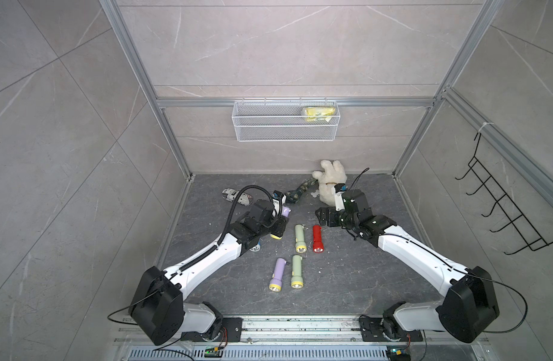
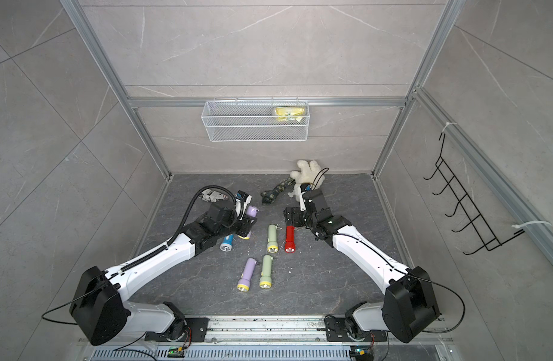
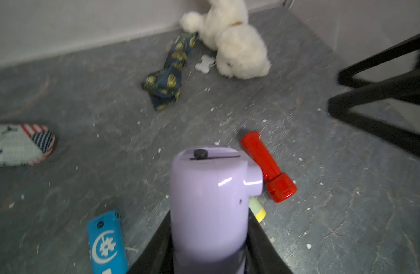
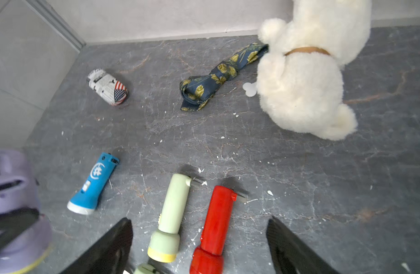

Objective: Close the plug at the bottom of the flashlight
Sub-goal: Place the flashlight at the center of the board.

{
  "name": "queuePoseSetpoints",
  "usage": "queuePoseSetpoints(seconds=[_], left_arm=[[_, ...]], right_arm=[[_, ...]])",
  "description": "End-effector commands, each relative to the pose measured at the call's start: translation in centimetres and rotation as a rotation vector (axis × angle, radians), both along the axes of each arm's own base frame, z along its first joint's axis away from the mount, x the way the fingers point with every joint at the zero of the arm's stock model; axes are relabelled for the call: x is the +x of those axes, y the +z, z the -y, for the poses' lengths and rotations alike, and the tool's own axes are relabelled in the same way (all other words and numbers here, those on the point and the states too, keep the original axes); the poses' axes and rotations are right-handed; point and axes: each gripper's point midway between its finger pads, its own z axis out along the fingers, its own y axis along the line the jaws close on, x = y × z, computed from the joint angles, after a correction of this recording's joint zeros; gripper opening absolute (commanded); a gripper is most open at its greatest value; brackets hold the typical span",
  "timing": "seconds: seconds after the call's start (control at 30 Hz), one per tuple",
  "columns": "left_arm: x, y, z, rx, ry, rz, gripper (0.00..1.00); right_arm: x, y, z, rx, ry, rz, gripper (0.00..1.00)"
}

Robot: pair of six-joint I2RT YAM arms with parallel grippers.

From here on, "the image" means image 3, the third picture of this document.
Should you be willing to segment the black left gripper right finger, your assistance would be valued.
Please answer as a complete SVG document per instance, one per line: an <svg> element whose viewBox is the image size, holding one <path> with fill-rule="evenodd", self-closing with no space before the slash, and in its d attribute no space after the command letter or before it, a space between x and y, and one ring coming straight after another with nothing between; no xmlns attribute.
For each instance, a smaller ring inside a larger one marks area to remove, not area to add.
<svg viewBox="0 0 420 274"><path fill-rule="evenodd" d="M293 274L275 250L251 210L248 216L245 254L246 274Z"/></svg>

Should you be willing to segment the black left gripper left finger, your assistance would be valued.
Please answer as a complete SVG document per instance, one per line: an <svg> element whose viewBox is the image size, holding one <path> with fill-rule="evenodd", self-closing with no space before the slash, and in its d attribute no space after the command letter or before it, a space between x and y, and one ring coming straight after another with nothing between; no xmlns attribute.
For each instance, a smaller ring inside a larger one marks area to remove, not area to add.
<svg viewBox="0 0 420 274"><path fill-rule="evenodd" d="M140 257L130 266L128 274L174 273L170 215L168 211Z"/></svg>

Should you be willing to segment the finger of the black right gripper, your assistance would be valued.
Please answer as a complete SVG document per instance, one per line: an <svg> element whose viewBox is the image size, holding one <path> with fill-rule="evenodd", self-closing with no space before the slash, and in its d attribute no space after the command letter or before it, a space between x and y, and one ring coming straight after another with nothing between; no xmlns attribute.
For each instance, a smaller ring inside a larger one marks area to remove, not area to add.
<svg viewBox="0 0 420 274"><path fill-rule="evenodd" d="M352 112L358 105L390 98L420 95L420 69L337 95L328 100L335 119L379 137L420 158L420 135Z"/></svg>
<svg viewBox="0 0 420 274"><path fill-rule="evenodd" d="M338 73L338 84L346 87L363 87L372 84L370 81L356 78L355 75L414 51L420 52L420 34L341 70ZM413 70L416 69L420 69L420 55L413 67Z"/></svg>

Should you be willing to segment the blue flashlight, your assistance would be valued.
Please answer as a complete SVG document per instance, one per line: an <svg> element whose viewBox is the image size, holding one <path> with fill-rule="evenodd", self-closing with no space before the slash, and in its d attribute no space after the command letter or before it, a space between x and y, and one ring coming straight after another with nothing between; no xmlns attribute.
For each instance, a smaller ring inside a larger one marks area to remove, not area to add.
<svg viewBox="0 0 420 274"><path fill-rule="evenodd" d="M87 224L94 274L125 274L128 262L117 211L108 211Z"/></svg>

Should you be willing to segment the green flashlight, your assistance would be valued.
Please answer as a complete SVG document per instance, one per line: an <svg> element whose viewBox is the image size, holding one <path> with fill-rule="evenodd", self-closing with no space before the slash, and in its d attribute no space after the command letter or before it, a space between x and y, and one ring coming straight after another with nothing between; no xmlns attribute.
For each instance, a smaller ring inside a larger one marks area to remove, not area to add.
<svg viewBox="0 0 420 274"><path fill-rule="evenodd" d="M267 215L264 207L255 196L249 198L249 209L259 223L261 223Z"/></svg>

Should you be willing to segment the red flashlight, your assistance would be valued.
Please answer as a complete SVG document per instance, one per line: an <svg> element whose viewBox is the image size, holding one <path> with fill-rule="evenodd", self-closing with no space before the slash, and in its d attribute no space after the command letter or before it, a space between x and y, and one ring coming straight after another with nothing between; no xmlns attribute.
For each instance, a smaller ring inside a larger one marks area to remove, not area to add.
<svg viewBox="0 0 420 274"><path fill-rule="evenodd" d="M250 132L241 138L244 151L262 170L265 188L275 203L281 203L297 192L293 180L282 172L273 156L260 139L259 132Z"/></svg>

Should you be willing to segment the purple flashlight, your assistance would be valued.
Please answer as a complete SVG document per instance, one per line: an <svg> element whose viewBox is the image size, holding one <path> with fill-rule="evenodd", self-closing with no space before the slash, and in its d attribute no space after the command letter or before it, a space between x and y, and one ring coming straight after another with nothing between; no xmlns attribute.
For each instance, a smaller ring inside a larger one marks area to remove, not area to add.
<svg viewBox="0 0 420 274"><path fill-rule="evenodd" d="M262 190L262 171L244 151L209 146L177 154L169 194L174 272L244 273L249 200Z"/></svg>

